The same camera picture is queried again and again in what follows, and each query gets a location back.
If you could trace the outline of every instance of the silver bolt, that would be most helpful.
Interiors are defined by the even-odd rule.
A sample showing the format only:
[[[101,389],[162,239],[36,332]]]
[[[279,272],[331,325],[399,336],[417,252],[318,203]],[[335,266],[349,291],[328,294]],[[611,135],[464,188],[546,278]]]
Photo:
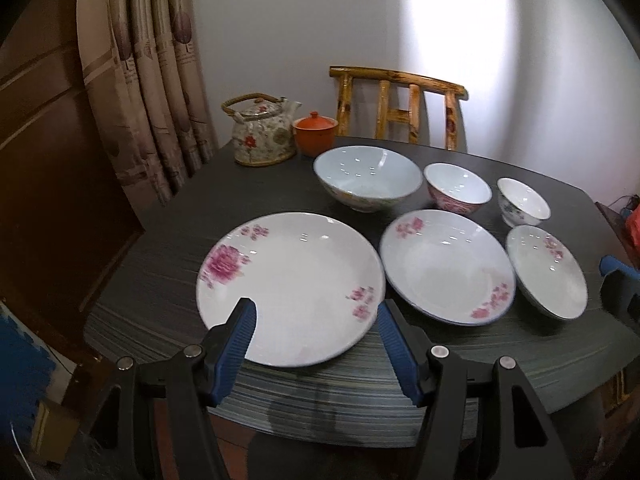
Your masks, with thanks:
[[[118,370],[129,370],[133,366],[133,357],[125,356],[118,359],[116,363]]]
[[[436,345],[431,348],[431,354],[434,357],[439,357],[440,359],[443,359],[449,355],[449,349],[446,346]]]
[[[509,357],[508,355],[502,356],[500,358],[500,366],[507,370],[513,370],[516,367],[516,359]]]
[[[200,345],[189,345],[184,348],[182,351],[187,357],[198,357],[202,354],[202,346]]]

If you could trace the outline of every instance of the beige curtain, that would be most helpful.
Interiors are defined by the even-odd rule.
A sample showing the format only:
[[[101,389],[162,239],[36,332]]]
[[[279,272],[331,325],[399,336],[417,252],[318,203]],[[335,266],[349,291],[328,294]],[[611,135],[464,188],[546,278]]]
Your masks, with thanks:
[[[165,204],[216,149],[191,26],[178,40],[170,2],[190,24],[190,0],[78,0],[84,83],[137,212]]]

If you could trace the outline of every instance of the large round plate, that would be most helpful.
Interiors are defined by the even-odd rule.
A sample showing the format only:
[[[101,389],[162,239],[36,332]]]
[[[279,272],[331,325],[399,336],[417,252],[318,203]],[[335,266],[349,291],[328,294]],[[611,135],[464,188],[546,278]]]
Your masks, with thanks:
[[[376,318],[385,294],[380,258],[353,228],[326,216],[279,213],[241,225],[209,251],[196,298],[207,328],[239,298],[258,320],[246,358],[307,366],[340,355]]]
[[[435,319],[488,324],[513,301],[515,277],[507,254],[498,240],[463,216],[407,213],[386,229],[380,256],[395,290]]]
[[[509,232],[507,252],[520,288],[544,314],[575,319],[587,307],[587,284],[574,256],[554,236],[531,225]]]

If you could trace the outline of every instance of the teapot lid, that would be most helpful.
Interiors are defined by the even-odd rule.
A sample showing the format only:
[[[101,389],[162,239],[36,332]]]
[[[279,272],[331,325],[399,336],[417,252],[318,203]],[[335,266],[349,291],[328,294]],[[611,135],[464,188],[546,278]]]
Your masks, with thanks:
[[[254,104],[240,112],[242,117],[249,120],[264,119],[282,113],[282,102],[272,103],[261,97],[254,100]]]
[[[322,117],[318,112],[311,112],[310,117],[300,119],[296,123],[296,128],[301,130],[327,130],[333,128],[338,122],[335,119]]]

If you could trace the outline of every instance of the woven rope handle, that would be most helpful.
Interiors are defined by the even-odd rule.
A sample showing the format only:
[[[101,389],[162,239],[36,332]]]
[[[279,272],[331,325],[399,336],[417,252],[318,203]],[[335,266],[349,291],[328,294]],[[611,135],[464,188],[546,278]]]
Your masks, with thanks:
[[[270,101],[272,103],[277,103],[280,101],[280,99],[277,99],[275,97],[272,97],[270,95],[267,94],[260,94],[260,93],[255,93],[255,94],[246,94],[246,95],[241,95],[240,97],[235,97],[233,99],[229,99],[229,101],[225,101],[222,103],[222,110],[225,114],[227,114],[229,117],[233,117],[236,113],[235,110],[233,110],[233,108],[231,108],[231,105],[237,105],[238,103],[241,103],[242,101],[248,101],[249,99],[264,99],[265,101]]]

